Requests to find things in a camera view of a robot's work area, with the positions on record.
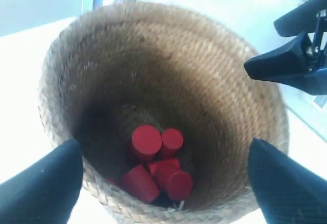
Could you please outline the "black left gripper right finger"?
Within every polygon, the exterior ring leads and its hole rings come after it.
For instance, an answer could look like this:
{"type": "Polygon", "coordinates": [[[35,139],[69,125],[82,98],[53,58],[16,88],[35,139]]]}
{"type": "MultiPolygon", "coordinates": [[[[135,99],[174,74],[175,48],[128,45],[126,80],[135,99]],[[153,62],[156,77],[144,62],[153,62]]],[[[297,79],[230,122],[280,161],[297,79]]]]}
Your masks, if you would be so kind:
{"type": "Polygon", "coordinates": [[[267,223],[326,223],[326,180],[261,139],[254,139],[248,175],[267,223]]]}

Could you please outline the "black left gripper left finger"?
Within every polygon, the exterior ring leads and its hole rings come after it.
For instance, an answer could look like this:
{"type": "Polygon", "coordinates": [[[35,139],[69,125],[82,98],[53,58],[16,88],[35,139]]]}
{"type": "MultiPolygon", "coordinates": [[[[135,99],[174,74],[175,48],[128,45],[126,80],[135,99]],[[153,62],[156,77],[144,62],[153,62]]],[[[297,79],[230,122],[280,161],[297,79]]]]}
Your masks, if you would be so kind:
{"type": "Polygon", "coordinates": [[[82,179],[80,144],[68,140],[1,184],[1,223],[67,223],[82,179]]]}

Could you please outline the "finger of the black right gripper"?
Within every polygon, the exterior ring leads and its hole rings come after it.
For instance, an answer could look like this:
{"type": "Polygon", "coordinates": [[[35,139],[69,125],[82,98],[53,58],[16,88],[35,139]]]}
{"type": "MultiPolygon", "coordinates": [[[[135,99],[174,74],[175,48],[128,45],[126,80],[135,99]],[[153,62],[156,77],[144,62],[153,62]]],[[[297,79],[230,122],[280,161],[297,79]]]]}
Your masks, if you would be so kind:
{"type": "Polygon", "coordinates": [[[244,69],[253,80],[285,84],[310,95],[326,95],[326,47],[302,32],[285,45],[250,58],[244,69]]]}
{"type": "Polygon", "coordinates": [[[308,0],[277,19],[274,27],[282,37],[296,36],[302,31],[313,33],[321,10],[326,10],[326,0],[308,0]]]}

